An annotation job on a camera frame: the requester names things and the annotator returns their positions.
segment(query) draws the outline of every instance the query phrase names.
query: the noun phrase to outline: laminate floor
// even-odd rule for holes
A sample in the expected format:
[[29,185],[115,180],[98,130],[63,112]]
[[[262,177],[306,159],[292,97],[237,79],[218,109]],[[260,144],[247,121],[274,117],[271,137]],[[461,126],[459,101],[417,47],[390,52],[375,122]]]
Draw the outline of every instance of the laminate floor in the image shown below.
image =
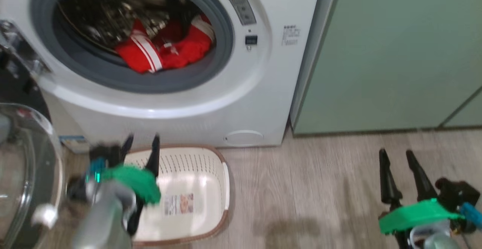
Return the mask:
[[[412,149],[430,179],[466,180],[482,190],[482,130],[293,138],[282,146],[221,149],[231,175],[229,222],[215,237],[169,249],[398,248],[380,234],[378,150],[385,147],[403,193],[416,202],[405,151]],[[70,173],[85,156],[70,154]],[[83,207],[62,212],[46,248],[69,247]],[[467,248],[459,237],[461,248]],[[482,235],[468,236],[471,248]]]

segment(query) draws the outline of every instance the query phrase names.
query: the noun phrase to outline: laundry basket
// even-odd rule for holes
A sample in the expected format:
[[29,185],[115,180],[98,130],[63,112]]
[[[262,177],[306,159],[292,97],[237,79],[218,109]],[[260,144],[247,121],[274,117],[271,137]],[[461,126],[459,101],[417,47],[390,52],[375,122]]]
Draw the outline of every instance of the laundry basket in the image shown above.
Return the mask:
[[[143,168],[151,150],[129,153],[124,163]],[[163,146],[159,154],[159,205],[143,208],[135,247],[192,242],[216,234],[227,219],[229,173],[211,146]]]

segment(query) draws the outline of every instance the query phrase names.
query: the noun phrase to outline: label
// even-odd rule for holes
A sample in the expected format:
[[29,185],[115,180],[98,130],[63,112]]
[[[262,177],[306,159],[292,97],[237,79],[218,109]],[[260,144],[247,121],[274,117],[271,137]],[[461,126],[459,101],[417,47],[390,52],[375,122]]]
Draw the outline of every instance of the label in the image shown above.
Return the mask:
[[173,216],[194,212],[194,194],[164,196],[164,215]]
[[84,136],[59,136],[59,139],[67,148],[76,154],[89,152],[90,145]]
[[282,46],[297,45],[301,30],[296,25],[286,25],[283,28]]

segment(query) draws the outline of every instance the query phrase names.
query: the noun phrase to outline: basket label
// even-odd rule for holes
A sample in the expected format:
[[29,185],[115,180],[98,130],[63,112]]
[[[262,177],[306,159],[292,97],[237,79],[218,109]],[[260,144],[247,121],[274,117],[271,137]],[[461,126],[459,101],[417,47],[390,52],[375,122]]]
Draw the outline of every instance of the basket label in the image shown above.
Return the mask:
[[181,215],[194,212],[194,194],[175,194],[164,197],[164,215]]

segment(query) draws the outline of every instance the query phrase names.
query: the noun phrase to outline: washing machine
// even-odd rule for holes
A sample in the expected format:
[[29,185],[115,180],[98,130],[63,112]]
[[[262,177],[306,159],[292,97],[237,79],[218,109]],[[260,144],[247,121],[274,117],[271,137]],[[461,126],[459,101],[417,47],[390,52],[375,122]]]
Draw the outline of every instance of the washing machine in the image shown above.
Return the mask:
[[[2,67],[29,71],[55,130],[89,143],[279,145],[316,0],[0,0]],[[180,69],[139,74],[112,50],[142,19],[207,16],[215,45]]]

